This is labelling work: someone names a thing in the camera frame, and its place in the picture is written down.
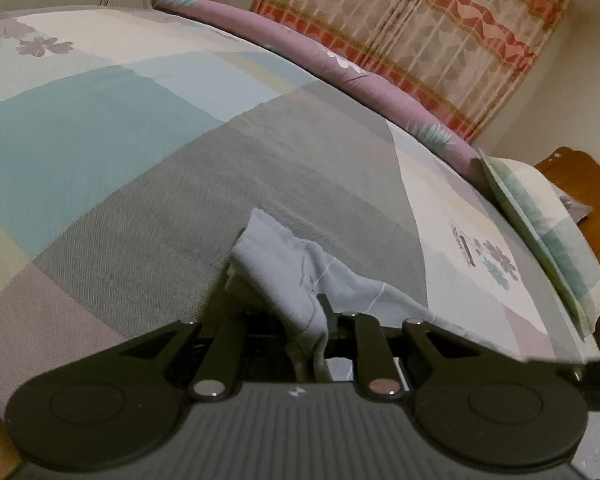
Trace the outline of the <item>blue-grey printed pajama pants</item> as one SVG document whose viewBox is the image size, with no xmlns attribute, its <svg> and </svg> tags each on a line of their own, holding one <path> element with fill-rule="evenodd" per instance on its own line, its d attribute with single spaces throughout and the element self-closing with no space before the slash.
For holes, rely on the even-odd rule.
<svg viewBox="0 0 600 480">
<path fill-rule="evenodd" d="M 406 279 L 396 288 L 254 210 L 230 251 L 226 288 L 267 304 L 294 333 L 300 382 L 246 379 L 228 411 L 262 430 L 289 478 L 600 478 L 594 339 L 580 336 L 524 246 L 509 246 L 514 272 L 497 278 L 471 229 L 442 228 L 445 252 L 384 250 Z M 400 399 L 366 398 L 349 360 L 325 359 L 318 294 L 336 313 L 378 319 Z"/>
</svg>

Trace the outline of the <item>patchwork pastel bed sheet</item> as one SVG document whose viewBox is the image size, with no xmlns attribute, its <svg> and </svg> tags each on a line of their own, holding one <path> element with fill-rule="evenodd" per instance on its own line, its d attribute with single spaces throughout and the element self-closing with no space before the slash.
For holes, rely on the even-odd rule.
<svg viewBox="0 0 600 480">
<path fill-rule="evenodd" d="M 402 126 L 156 11 L 0 16 L 0 413 L 31 377 L 219 316 L 251 211 L 512 356 L 596 356 L 506 218 Z"/>
</svg>

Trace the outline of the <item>grey floral back pillow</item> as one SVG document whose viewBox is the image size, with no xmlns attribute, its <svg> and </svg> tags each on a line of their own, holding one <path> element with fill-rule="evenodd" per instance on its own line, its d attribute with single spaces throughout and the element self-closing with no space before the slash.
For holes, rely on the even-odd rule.
<svg viewBox="0 0 600 480">
<path fill-rule="evenodd" d="M 580 200 L 577 200 L 561 188 L 558 188 L 558 186 L 554 185 L 554 183 L 552 183 L 552 188 L 562 203 L 562 206 L 566 208 L 566 211 L 569 212 L 572 220 L 577 224 L 585 220 L 586 217 L 593 211 L 591 206 L 581 203 Z"/>
</svg>

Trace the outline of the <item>red beige patterned curtain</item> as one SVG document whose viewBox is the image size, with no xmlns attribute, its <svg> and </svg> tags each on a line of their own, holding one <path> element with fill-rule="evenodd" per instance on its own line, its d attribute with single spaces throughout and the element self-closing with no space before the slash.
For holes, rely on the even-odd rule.
<svg viewBox="0 0 600 480">
<path fill-rule="evenodd" d="M 253 0 L 384 77 L 468 142 L 532 69 L 570 0 Z"/>
</svg>

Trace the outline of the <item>green plaid pillow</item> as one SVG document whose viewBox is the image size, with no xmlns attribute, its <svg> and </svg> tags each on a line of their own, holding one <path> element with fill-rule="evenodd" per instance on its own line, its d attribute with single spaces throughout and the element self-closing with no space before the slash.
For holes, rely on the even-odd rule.
<svg viewBox="0 0 600 480">
<path fill-rule="evenodd" d="M 539 170 L 518 160 L 481 155 L 490 188 L 565 305 L 582 338 L 600 317 L 600 263 Z"/>
</svg>

